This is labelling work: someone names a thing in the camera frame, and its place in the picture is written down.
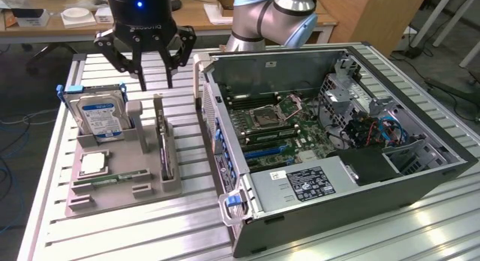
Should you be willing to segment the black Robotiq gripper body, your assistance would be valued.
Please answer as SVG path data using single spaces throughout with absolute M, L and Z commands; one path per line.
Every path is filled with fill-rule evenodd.
M 114 37 L 131 50 L 165 50 L 177 33 L 170 0 L 107 0 Z

